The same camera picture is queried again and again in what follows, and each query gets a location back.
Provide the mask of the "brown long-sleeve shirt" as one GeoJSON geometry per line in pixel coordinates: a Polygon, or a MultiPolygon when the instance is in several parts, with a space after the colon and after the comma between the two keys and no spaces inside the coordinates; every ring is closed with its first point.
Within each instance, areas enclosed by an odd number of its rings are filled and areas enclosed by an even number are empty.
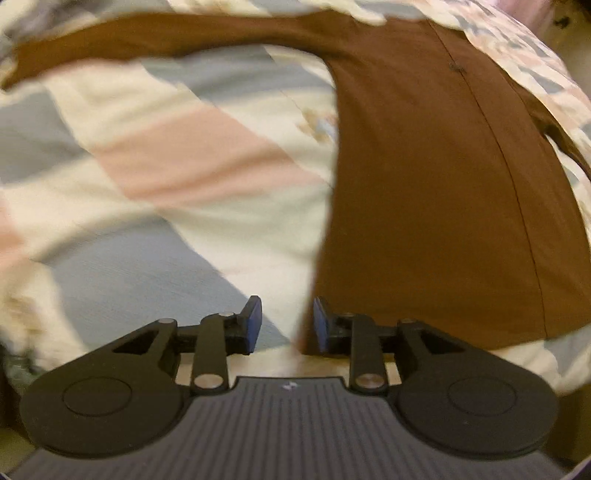
{"type": "Polygon", "coordinates": [[[459,31],[339,12],[142,13],[15,50],[10,88],[87,59],[264,44],[321,58],[339,152],[315,294],[385,325],[426,321],[485,349],[590,321],[590,247],[553,115],[459,31]]]}

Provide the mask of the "checkered pastel quilt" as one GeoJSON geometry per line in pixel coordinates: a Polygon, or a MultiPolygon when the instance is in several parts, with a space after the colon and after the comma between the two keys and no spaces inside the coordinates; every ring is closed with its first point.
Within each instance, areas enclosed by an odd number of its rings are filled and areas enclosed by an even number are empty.
{"type": "MultiPolygon", "coordinates": [[[[557,157],[590,247],[590,103],[525,26],[478,1],[114,1],[52,5],[6,29],[1,70],[1,370],[18,391],[159,318],[181,325],[263,300],[240,374],[335,376],[311,321],[332,215],[337,88],[325,62],[252,44],[183,57],[87,59],[10,88],[16,48],[142,13],[301,16],[462,32],[533,94],[583,162],[557,157]]],[[[590,381],[590,321],[498,349],[560,394],[590,381]]]]}

